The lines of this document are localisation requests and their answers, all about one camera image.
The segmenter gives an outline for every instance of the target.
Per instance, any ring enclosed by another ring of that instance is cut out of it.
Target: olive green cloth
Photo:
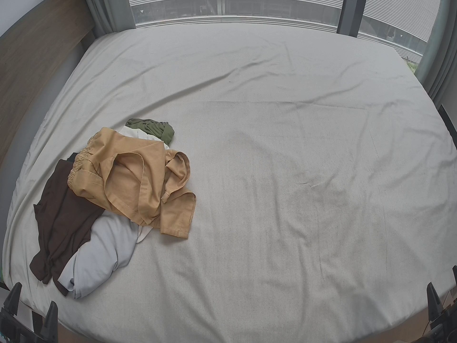
[[[141,129],[147,134],[158,137],[167,145],[173,139],[174,129],[168,122],[157,122],[153,119],[130,118],[125,125],[131,129]]]

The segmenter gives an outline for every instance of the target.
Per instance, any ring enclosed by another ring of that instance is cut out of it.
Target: white cloth
[[[120,131],[120,134],[123,134],[124,136],[128,137],[136,137],[137,139],[144,139],[144,140],[153,140],[153,141],[162,141],[158,137],[152,135],[152,134],[147,134],[141,129],[131,129],[130,127],[124,126]],[[166,150],[169,149],[168,145],[163,142],[164,147]],[[152,227],[150,226],[139,226],[138,227],[138,239],[137,243],[142,242],[143,239],[149,234],[149,232],[152,230]]]
[[[66,264],[59,282],[75,299],[87,296],[129,263],[137,237],[137,224],[105,210],[92,225],[90,240]]]
[[[38,283],[37,203],[58,159],[103,126],[166,118],[197,196],[189,239],[151,232],[79,301]],[[390,47],[263,24],[98,38],[17,180],[3,276],[103,342],[351,342],[455,286],[457,151]]]

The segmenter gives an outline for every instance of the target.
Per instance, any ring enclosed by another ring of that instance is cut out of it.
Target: headboard
[[[0,165],[32,100],[93,27],[85,0],[44,0],[0,37]]]

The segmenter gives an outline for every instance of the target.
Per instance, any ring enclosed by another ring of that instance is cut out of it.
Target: building exterior
[[[129,0],[137,27],[257,22],[336,32],[343,0]],[[390,45],[418,63],[440,0],[367,0],[359,38]]]

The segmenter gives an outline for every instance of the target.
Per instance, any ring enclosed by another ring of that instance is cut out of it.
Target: brown shirt
[[[103,127],[76,156],[68,186],[138,225],[187,238],[196,202],[185,187],[189,176],[189,159],[182,152]]]
[[[40,251],[31,260],[30,270],[45,284],[52,277],[64,296],[68,291],[57,280],[68,260],[90,240],[92,224],[105,211],[68,188],[67,178],[72,167],[72,162],[59,160],[40,201],[33,205]]]

